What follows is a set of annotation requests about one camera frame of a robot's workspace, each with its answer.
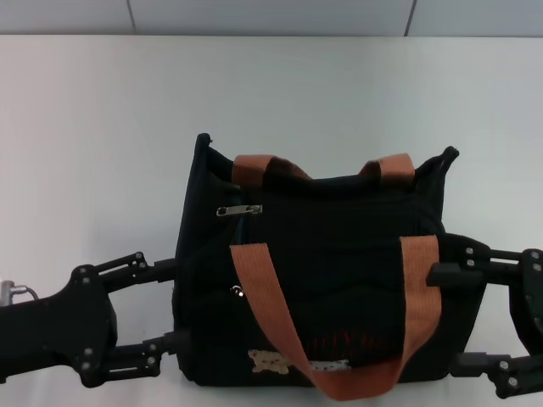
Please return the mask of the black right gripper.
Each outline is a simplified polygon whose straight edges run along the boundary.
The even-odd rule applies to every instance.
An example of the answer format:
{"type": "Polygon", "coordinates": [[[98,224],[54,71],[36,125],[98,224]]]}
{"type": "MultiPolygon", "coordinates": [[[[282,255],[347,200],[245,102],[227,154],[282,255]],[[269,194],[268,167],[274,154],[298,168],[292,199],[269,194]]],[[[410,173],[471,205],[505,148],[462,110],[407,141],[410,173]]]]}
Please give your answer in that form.
{"type": "Polygon", "coordinates": [[[459,259],[435,263],[429,287],[453,288],[495,284],[510,286],[510,315],[518,338],[529,352],[510,355],[462,353],[450,365],[453,377],[486,374],[500,399],[542,391],[542,251],[522,253],[466,247],[459,259]]]}

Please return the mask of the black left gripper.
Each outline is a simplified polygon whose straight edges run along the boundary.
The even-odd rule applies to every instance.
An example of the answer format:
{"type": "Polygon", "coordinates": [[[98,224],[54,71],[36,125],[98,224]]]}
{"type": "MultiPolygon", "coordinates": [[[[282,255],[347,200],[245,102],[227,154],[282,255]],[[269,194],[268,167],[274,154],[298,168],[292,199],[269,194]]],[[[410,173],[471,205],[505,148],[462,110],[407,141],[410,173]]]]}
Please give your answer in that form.
{"type": "Polygon", "coordinates": [[[157,377],[163,354],[184,354],[189,330],[115,347],[116,316],[105,289],[176,277],[176,260],[152,265],[142,252],[73,270],[58,293],[1,308],[1,383],[56,365],[73,368],[86,387],[105,379],[157,377]]]}

